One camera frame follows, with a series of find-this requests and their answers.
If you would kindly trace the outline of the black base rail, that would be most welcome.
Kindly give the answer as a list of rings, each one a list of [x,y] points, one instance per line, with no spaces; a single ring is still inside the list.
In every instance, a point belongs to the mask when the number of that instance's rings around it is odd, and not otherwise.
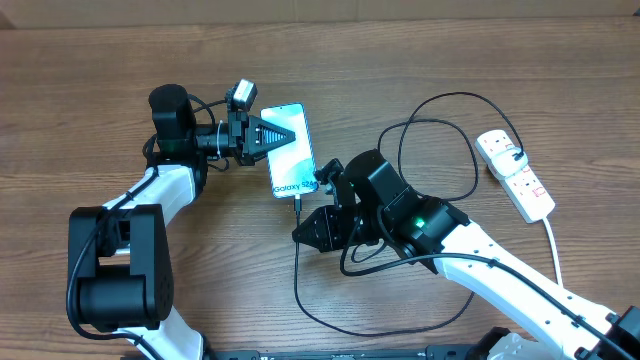
[[[553,359],[537,342],[494,327],[476,344],[428,345],[424,349],[259,352],[207,350],[205,359],[217,360],[543,360]]]

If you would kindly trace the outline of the Samsung Galaxy smartphone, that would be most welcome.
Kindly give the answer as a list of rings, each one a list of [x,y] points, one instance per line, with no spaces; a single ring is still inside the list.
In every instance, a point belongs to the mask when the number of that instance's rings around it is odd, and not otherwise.
[[[304,106],[291,103],[264,108],[263,120],[291,130],[295,140],[267,153],[268,169],[275,198],[294,197],[318,189],[316,163]]]

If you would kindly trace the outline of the white USB charger adapter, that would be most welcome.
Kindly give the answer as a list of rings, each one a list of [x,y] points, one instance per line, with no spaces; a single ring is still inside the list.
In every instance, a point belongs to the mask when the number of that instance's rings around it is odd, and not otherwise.
[[[528,156],[519,148],[507,149],[489,159],[489,169],[498,180],[515,175],[527,165]]]

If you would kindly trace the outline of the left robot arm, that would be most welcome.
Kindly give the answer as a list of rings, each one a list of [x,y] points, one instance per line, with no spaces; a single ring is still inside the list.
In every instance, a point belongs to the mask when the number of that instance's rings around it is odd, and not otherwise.
[[[200,124],[210,105],[177,84],[149,95],[156,132],[143,145],[142,179],[101,206],[69,217],[67,318],[80,336],[126,339],[148,359],[212,359],[208,341],[174,306],[166,227],[202,193],[215,161],[252,166],[296,138],[250,108],[255,84],[242,79],[221,105],[226,120]]]

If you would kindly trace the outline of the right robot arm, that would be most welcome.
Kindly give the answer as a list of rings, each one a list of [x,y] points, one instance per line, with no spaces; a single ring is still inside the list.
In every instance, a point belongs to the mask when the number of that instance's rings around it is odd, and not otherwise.
[[[552,359],[638,358],[638,308],[618,315],[551,281],[450,202],[418,195],[378,150],[361,153],[347,165],[333,159],[315,177],[328,186],[334,202],[299,224],[294,242],[321,252],[346,252],[383,241],[398,260],[355,276],[419,263],[484,298]]]

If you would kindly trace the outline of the white power strip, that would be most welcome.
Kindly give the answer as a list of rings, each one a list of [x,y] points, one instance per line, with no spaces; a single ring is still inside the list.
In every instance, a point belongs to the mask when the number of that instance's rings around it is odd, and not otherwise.
[[[475,141],[475,146],[487,164],[488,169],[489,159],[495,154],[512,148],[521,150],[509,138],[507,133],[501,129],[491,130],[480,135]],[[523,170],[511,177],[498,181],[526,223],[542,221],[548,224],[548,217],[555,208],[555,202],[530,167],[529,160],[528,165]]]

